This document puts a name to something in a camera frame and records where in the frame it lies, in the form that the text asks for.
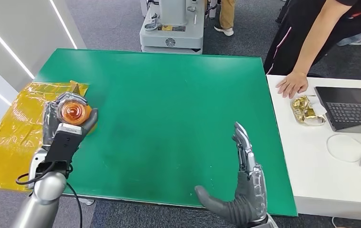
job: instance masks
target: laptop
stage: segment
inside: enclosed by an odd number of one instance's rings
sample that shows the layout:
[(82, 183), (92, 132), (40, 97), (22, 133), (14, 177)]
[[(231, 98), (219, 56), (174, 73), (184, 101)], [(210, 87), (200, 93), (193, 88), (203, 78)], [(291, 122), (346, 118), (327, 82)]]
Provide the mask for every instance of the laptop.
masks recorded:
[(361, 88), (315, 87), (335, 132), (361, 133)]

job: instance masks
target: white cable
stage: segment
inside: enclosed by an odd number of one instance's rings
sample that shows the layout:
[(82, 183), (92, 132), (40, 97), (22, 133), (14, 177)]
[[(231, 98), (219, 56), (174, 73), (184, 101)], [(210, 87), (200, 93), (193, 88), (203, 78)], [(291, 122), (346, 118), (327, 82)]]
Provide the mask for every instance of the white cable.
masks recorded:
[(333, 224), (334, 228), (338, 228), (338, 226), (336, 226), (335, 223), (334, 223), (334, 218), (335, 218), (335, 217), (333, 217), (333, 218), (331, 219), (331, 223)]
[(342, 158), (338, 158), (337, 156), (335, 156), (335, 155), (331, 152), (331, 150), (330, 150), (330, 148), (329, 148), (329, 146), (328, 146), (328, 142), (330, 141), (331, 138), (333, 138), (333, 137), (335, 137), (335, 136), (337, 136), (337, 135), (348, 137), (348, 138), (350, 138), (351, 140), (354, 140), (355, 142), (357, 142), (357, 143), (359, 143), (359, 144), (361, 145), (361, 142), (359, 142), (358, 140), (356, 140), (356, 139), (354, 139), (354, 138), (352, 138), (352, 137), (350, 137), (350, 136), (348, 136), (348, 135), (345, 135), (345, 134), (334, 134), (334, 135), (331, 135), (330, 137), (328, 137), (327, 142), (326, 142), (326, 146), (327, 146), (327, 151), (328, 151), (328, 153), (329, 153), (331, 156), (333, 156), (335, 159), (340, 160), (340, 161), (343, 161), (343, 162), (355, 163), (355, 162), (360, 161), (360, 160), (361, 160), (361, 156), (360, 156), (360, 158), (358, 158), (357, 160), (348, 161), (348, 160), (345, 160), (345, 159), (342, 159)]

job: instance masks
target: orange object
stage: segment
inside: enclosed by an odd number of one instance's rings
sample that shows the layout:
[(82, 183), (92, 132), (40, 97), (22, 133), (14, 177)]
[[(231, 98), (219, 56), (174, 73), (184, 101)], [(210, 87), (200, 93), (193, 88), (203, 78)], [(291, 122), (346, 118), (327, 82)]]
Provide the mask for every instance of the orange object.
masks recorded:
[(62, 115), (63, 121), (78, 126), (90, 117), (91, 110), (92, 108), (89, 105), (69, 101), (62, 105), (60, 114)]

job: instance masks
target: green table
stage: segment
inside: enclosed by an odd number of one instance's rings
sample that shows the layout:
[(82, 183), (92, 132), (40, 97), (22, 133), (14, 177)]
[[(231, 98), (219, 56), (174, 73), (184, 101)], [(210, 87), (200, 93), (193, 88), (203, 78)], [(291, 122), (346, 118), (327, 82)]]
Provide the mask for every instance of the green table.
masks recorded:
[(35, 79), (69, 80), (90, 84), (100, 111), (73, 158), (78, 194), (201, 207), (203, 185), (231, 200), (238, 121), (265, 171), (269, 212), (296, 215), (260, 58), (58, 49)]

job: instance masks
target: yellow plastic sheet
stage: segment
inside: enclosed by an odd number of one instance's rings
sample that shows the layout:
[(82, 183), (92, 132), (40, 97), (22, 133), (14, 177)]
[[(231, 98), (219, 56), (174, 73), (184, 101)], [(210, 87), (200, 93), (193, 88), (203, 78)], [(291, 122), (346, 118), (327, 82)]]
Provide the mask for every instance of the yellow plastic sheet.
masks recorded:
[(25, 190), (15, 179), (29, 170), (32, 155), (42, 145), (45, 102), (70, 91), (84, 96), (86, 84), (31, 83), (12, 103), (0, 122), (0, 189)]

